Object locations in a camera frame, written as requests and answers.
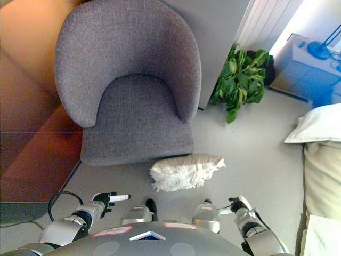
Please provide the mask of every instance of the lamp base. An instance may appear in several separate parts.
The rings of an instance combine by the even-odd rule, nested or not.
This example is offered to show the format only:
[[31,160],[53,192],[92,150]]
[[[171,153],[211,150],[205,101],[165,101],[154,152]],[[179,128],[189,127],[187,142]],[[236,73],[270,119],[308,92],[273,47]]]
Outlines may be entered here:
[[317,41],[311,42],[307,48],[308,52],[317,59],[327,60],[331,56],[331,52],[327,49],[326,45]]

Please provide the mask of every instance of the bed pillow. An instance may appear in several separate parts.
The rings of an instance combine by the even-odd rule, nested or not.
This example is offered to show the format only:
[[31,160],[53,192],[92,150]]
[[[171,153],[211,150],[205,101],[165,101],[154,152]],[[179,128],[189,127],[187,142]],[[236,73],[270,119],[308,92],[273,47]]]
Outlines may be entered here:
[[341,141],[341,103],[315,108],[300,117],[285,143],[327,140]]
[[200,187],[221,167],[225,167],[224,159],[211,154],[193,154],[160,160],[150,169],[150,175],[155,180],[152,186],[157,191]]

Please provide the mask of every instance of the white cabinet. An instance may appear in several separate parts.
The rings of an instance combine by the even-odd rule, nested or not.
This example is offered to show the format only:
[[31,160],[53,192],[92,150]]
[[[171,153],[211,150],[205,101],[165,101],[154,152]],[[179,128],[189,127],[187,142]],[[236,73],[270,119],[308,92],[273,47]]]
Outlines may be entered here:
[[277,77],[270,87],[317,105],[341,102],[341,72],[331,67],[332,59],[319,60],[310,55],[309,42],[305,37],[291,35],[274,60]]

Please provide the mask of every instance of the chair backrest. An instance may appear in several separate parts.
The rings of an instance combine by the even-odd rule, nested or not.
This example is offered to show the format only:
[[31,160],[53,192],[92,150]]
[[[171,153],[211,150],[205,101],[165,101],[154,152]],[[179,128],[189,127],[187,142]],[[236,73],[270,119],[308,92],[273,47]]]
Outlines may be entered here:
[[57,89],[70,117],[94,126],[105,88],[129,74],[163,79],[180,119],[194,117],[201,64],[193,33],[179,14],[158,0],[92,0],[75,8],[55,56]]

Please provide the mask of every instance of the bed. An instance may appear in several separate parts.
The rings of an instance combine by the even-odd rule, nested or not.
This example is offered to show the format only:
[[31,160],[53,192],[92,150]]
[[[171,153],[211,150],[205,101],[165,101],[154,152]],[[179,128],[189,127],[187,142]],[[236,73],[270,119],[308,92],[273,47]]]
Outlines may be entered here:
[[300,117],[286,143],[304,144],[306,229],[301,256],[339,255],[341,241],[341,103]]

